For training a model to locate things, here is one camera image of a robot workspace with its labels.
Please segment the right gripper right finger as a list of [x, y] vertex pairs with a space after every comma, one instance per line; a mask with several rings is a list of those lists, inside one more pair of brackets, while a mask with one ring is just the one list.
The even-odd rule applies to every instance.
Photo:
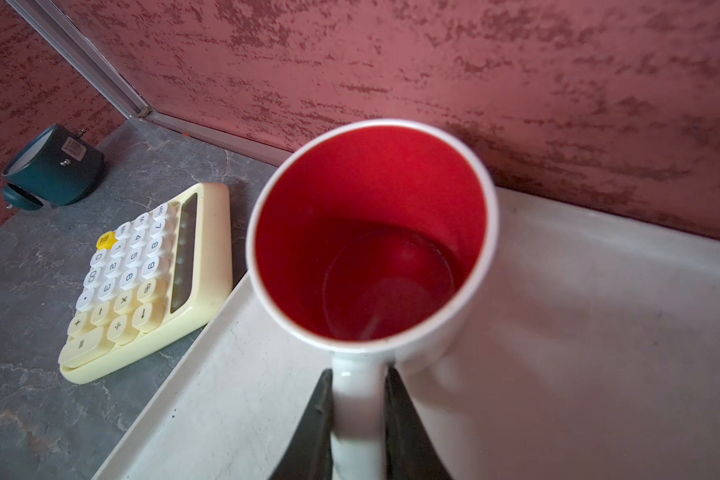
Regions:
[[399, 372], [387, 370], [384, 385], [388, 479], [451, 479], [417, 413]]

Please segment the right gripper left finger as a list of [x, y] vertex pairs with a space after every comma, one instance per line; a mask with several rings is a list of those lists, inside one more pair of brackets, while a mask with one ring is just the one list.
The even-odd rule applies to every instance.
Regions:
[[334, 419], [333, 372], [324, 370], [312, 392], [280, 462], [270, 475], [276, 479], [333, 478], [331, 432]]

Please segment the red inside mug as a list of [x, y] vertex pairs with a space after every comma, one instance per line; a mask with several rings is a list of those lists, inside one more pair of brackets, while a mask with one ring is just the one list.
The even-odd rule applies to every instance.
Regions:
[[390, 476], [385, 383], [450, 347], [498, 233], [495, 186], [477, 155], [414, 121], [331, 130], [265, 186], [247, 234], [249, 276], [284, 330], [331, 355], [341, 478]]

